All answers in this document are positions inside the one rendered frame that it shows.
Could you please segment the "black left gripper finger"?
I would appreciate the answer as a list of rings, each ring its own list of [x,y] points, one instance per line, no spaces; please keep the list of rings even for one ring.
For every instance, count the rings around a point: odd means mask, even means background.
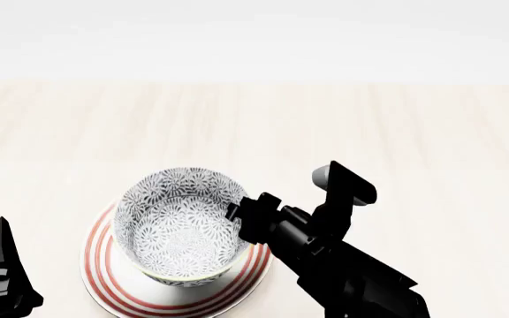
[[[0,267],[23,269],[9,222],[0,217]]]

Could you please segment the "white bowl with grey floral pattern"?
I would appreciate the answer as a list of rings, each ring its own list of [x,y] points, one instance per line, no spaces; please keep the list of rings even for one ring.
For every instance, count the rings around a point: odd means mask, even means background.
[[[111,235],[144,275],[174,287],[214,282],[252,248],[228,206],[246,190],[225,174],[197,167],[160,170],[129,187],[118,201]]]

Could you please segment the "white plate with red rings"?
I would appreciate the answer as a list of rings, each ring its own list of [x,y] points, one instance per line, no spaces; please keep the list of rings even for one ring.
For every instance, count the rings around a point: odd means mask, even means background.
[[[273,255],[251,246],[229,272],[199,287],[173,287],[142,274],[112,237],[111,203],[89,226],[80,249],[80,275],[94,301],[117,318],[215,318],[246,299],[267,275]]]

